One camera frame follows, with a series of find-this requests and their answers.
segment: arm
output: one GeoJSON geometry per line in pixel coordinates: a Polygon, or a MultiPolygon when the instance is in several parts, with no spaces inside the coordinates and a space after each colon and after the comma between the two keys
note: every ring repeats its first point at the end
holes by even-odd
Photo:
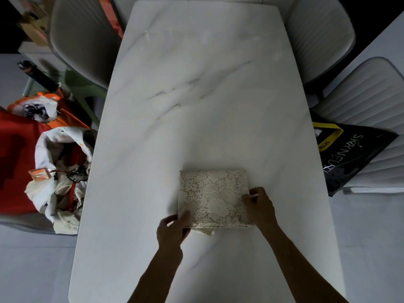
{"type": "Polygon", "coordinates": [[[264,188],[253,188],[243,196],[247,212],[274,251],[276,260],[296,303],[348,303],[306,260],[279,227],[275,209],[264,188]]]}
{"type": "Polygon", "coordinates": [[[188,225],[189,212],[186,212],[180,219],[177,215],[172,215],[161,220],[157,229],[159,248],[149,267],[141,276],[128,303],[165,302],[175,272],[182,260],[180,244],[189,234],[188,225]]]}

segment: chair leg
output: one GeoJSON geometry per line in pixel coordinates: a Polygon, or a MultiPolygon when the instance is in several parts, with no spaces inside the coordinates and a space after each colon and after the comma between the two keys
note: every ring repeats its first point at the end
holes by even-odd
{"type": "Polygon", "coordinates": [[[94,124],[97,127],[100,127],[100,120],[98,119],[98,117],[95,115],[95,113],[93,112],[93,110],[88,106],[86,99],[84,97],[81,96],[74,96],[77,101],[80,103],[81,107],[84,109],[84,111],[89,115],[89,117],[91,118],[91,120],[94,122],[94,124]]]}

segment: lace fabric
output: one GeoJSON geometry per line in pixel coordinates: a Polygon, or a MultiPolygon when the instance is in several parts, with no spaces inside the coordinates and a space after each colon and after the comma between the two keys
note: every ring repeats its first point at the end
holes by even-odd
{"type": "Polygon", "coordinates": [[[195,229],[248,227],[251,223],[241,199],[248,193],[245,171],[181,171],[179,214],[189,210],[195,229]]]}

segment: forearm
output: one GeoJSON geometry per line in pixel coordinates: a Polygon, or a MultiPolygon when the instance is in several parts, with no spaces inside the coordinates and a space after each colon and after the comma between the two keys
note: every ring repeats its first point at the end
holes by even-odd
{"type": "Polygon", "coordinates": [[[279,226],[263,231],[296,303],[347,303],[306,260],[279,226]]]}
{"type": "Polygon", "coordinates": [[[158,250],[141,276],[128,303],[164,303],[182,260],[182,252],[158,250]]]}

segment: red fabric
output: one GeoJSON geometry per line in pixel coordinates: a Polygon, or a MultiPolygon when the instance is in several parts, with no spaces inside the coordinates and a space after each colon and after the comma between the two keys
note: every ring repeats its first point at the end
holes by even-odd
{"type": "Polygon", "coordinates": [[[45,124],[0,110],[0,213],[35,213],[24,193],[35,169],[35,146],[45,124]]]}

